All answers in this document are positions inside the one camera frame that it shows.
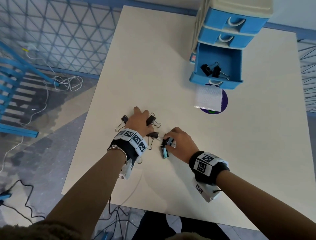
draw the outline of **white table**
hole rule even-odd
[[[189,63],[195,18],[123,8],[62,194],[106,152],[121,117],[134,106],[154,112],[160,135],[175,126],[201,150],[229,161],[233,173],[316,222],[316,185],[294,33],[262,29],[243,52],[244,83],[227,91],[218,115],[194,108]],[[192,184],[190,168],[163,160],[155,141],[128,180],[118,205],[256,229],[224,194],[211,203]]]

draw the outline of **floor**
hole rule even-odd
[[[27,122],[30,115],[38,109],[43,108],[46,98],[45,86],[36,76],[28,76],[26,83],[32,83],[35,94],[29,101],[30,107],[24,109],[20,116],[20,122]],[[82,130],[87,111],[95,90],[97,80],[84,79],[83,87],[76,92],[59,92],[49,89],[47,109],[35,115],[30,127],[40,131],[37,138],[25,138],[23,144],[9,152],[4,171],[0,173],[0,192],[10,187],[16,180],[22,179],[26,184],[33,184],[34,191],[30,197],[29,205],[33,207],[36,214],[47,215],[50,210],[61,199],[61,190],[67,175],[72,156],[74,154],[80,132]],[[6,121],[18,121],[16,116],[7,115]],[[316,118],[309,119],[312,146],[316,146]],[[0,134],[0,160],[6,151],[21,141],[21,137],[10,134]],[[13,189],[13,195],[6,200],[6,204],[14,206],[26,216],[30,212],[23,205],[26,201],[29,189],[17,184]],[[119,211],[121,220],[130,220],[136,226],[144,215],[145,211],[140,209],[130,209],[122,207]],[[101,218],[108,218],[108,208],[104,209]],[[100,233],[106,226],[115,222],[116,214],[105,221],[100,220],[96,226],[94,236]],[[181,221],[177,216],[167,216],[169,225],[176,231],[181,230]],[[27,220],[18,216],[12,209],[0,207],[0,226],[5,224],[28,225]],[[121,221],[122,234],[119,224],[114,230],[115,224],[107,228],[112,239],[132,239],[136,227]],[[223,231],[231,240],[252,240],[267,239],[259,231],[243,228],[220,225]]]

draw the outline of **person's leg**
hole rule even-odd
[[[229,237],[216,224],[206,221],[181,217],[181,232],[195,232],[202,237],[212,240],[229,240]]]
[[[162,240],[175,234],[176,232],[169,227],[165,214],[146,211],[132,240]]]

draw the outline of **finger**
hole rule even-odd
[[[136,113],[142,113],[142,111],[139,109],[139,107],[134,107],[134,114]]]
[[[148,131],[149,131],[148,133],[151,133],[154,131],[154,127],[151,124],[148,125]]]
[[[176,133],[180,133],[180,132],[183,132],[181,128],[179,127],[175,127],[171,130],[171,132],[176,132]]]
[[[173,153],[173,151],[175,150],[174,147],[171,147],[169,145],[166,145],[165,148],[168,150],[168,152]]]
[[[149,117],[149,111],[148,110],[145,110],[143,112],[143,115],[146,117],[146,119]]]
[[[168,132],[164,135],[163,139],[167,139],[168,137],[172,137],[173,139],[176,139],[178,136],[178,133],[176,132]]]

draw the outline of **purple disc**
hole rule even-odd
[[[207,110],[207,109],[202,109],[200,108],[203,112],[206,112],[208,114],[219,114],[221,112],[223,112],[226,108],[227,108],[227,105],[228,105],[228,97],[227,97],[227,94],[226,92],[223,90],[223,94],[222,94],[222,108],[221,108],[221,111],[220,112],[216,112],[216,111],[212,111],[212,110]]]

